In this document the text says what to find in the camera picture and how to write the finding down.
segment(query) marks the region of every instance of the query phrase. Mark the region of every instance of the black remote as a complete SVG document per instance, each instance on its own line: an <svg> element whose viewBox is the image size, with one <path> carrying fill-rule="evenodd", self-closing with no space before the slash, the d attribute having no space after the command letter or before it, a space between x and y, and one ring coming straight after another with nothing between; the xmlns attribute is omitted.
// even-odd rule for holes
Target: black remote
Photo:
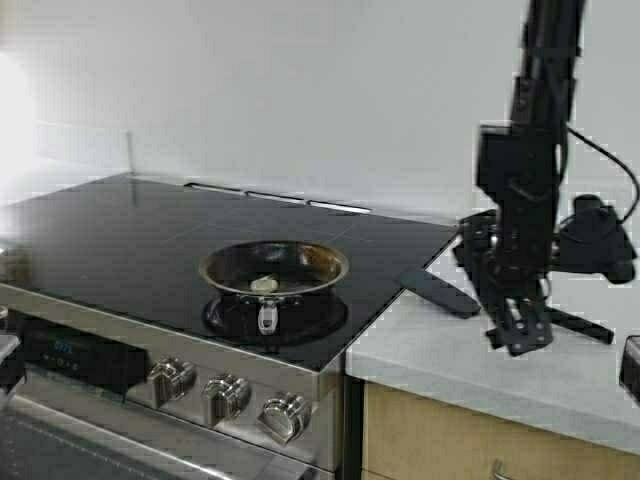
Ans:
<svg viewBox="0 0 640 480"><path fill-rule="evenodd" d="M480 305L473 298L425 270L406 270L397 282L457 317L471 318L480 312Z"/></svg>

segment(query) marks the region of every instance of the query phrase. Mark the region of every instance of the wooden cabinet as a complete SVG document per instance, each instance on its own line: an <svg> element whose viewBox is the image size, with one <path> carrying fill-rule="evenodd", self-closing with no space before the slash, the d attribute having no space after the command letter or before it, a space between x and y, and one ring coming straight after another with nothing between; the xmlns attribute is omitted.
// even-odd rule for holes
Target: wooden cabinet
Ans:
<svg viewBox="0 0 640 480"><path fill-rule="evenodd" d="M640 480L640 457L368 384L366 480Z"/></svg>

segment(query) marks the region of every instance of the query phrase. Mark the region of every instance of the stovetop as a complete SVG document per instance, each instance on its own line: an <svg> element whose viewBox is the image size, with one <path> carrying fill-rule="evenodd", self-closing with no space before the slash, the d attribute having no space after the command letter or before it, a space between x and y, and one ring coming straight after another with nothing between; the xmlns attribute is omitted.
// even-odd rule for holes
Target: stovetop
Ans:
<svg viewBox="0 0 640 480"><path fill-rule="evenodd" d="M22 289L210 339L202 320L217 292L198 275L208 254L236 244L294 240L342 251L349 275L335 289L343 326L308 343L240 348L320 371L397 296L395 278L424 266L454 235L418 223L120 175L0 210L0 239L28 261Z"/></svg>

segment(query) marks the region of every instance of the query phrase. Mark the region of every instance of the control knob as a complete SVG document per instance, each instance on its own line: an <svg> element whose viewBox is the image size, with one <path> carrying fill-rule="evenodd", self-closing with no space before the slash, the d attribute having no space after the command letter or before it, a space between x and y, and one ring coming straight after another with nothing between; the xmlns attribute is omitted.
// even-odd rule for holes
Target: control knob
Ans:
<svg viewBox="0 0 640 480"><path fill-rule="evenodd" d="M160 408L186 395L196 381L196 369L189 362L165 358L154 365L147 380L151 384L151 402Z"/></svg>
<svg viewBox="0 0 640 480"><path fill-rule="evenodd" d="M274 440L286 445L302 434L311 420L311 406L299 395L278 393L268 400L258 424Z"/></svg>
<svg viewBox="0 0 640 480"><path fill-rule="evenodd" d="M251 386L244 378L228 374L214 377L202 391L205 423L215 427L221 420L237 417L250 398Z"/></svg>

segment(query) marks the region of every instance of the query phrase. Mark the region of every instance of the white wall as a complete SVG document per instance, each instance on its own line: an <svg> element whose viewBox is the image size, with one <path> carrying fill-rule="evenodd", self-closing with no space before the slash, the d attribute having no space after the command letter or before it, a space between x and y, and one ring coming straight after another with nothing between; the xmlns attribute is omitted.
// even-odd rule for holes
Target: white wall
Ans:
<svg viewBox="0 0 640 480"><path fill-rule="evenodd" d="M640 4L590 3L576 120L637 157ZM138 171L460 214L526 4L4 0L0 41L41 120L130 131ZM623 191L599 162L577 151L572 181Z"/></svg>

